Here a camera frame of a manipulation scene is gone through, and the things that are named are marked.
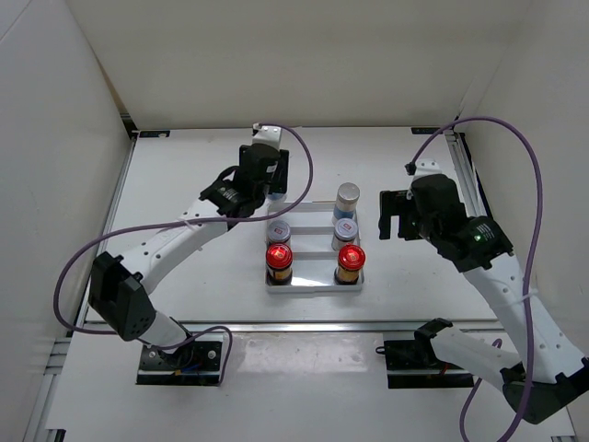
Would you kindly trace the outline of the silver-lid shaker bottle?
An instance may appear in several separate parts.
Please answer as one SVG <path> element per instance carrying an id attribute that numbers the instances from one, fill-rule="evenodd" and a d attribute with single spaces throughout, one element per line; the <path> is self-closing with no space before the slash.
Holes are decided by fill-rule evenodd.
<path id="1" fill-rule="evenodd" d="M 352 182 L 344 182 L 337 190 L 336 200 L 332 212 L 332 224 L 335 225 L 340 219 L 353 219 L 356 212 L 356 205 L 360 198 L 359 187 Z"/>
<path id="2" fill-rule="evenodd" d="M 269 194 L 266 199 L 271 203 L 280 203 L 280 202 L 284 202 L 286 198 L 286 194 L 285 193 L 271 193 Z"/>

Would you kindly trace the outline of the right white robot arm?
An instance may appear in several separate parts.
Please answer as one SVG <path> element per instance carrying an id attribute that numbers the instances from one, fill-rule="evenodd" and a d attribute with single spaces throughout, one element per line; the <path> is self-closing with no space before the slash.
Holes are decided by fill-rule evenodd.
<path id="1" fill-rule="evenodd" d="M 413 356 L 427 368 L 448 363 L 501 391 L 513 410 L 537 425 L 588 391 L 588 358 L 564 335 L 524 282 L 514 246 L 488 216 L 469 216 L 455 182 L 442 173 L 414 179 L 406 191 L 379 194 L 379 237 L 424 239 L 483 296 L 512 341 L 505 352 L 478 341 L 449 320 L 414 333 Z"/>

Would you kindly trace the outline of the white-lid small jar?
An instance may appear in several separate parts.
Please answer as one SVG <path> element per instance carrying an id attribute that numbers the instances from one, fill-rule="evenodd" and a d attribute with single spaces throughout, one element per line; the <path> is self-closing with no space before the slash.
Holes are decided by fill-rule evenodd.
<path id="1" fill-rule="evenodd" d="M 270 246 L 276 243 L 290 245 L 291 235 L 291 227 L 287 222 L 283 220 L 274 220 L 270 222 L 267 226 L 267 245 Z"/>
<path id="2" fill-rule="evenodd" d="M 341 250 L 348 244 L 353 244 L 358 237 L 359 228 L 352 218 L 338 219 L 334 225 L 331 247 L 335 251 Z"/>

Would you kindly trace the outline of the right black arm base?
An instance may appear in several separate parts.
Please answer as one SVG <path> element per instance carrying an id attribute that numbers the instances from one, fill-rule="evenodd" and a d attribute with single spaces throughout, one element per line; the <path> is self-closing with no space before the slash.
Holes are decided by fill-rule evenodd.
<path id="1" fill-rule="evenodd" d="M 418 328 L 411 339 L 388 339 L 375 352 L 385 358 L 390 390 L 466 389 L 474 386 L 473 376 L 454 364 L 438 359 L 430 341 L 451 328 L 449 320 L 434 319 Z"/>

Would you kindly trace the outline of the red-lid sauce jar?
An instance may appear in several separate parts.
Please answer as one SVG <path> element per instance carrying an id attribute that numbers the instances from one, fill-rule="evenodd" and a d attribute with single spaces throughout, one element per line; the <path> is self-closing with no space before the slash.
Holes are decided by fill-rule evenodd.
<path id="1" fill-rule="evenodd" d="M 274 243 L 266 251 L 266 274 L 271 285 L 288 284 L 293 276 L 294 255 L 285 243 Z"/>
<path id="2" fill-rule="evenodd" d="M 343 246 L 338 253 L 335 280 L 340 285 L 355 285 L 364 268 L 366 256 L 364 250 L 355 244 Z"/>

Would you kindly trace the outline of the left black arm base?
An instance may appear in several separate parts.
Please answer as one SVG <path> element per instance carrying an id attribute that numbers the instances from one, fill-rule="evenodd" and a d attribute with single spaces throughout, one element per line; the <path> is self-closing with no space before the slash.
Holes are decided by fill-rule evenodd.
<path id="1" fill-rule="evenodd" d="M 219 387 L 232 350 L 227 327 L 213 326 L 196 333 L 194 341 L 172 353 L 144 345 L 135 384 L 139 386 Z"/>

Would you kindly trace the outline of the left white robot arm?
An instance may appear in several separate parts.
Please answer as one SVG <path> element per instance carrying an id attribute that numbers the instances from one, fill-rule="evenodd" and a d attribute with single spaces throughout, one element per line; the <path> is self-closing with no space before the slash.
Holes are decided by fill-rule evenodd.
<path id="1" fill-rule="evenodd" d="M 89 304 L 126 342 L 153 345 L 173 368 L 188 365 L 193 347 L 188 333 L 157 311 L 150 295 L 177 266 L 287 189 L 288 152 L 263 143 L 243 145 L 237 165 L 223 170 L 179 218 L 141 245 L 93 262 Z"/>

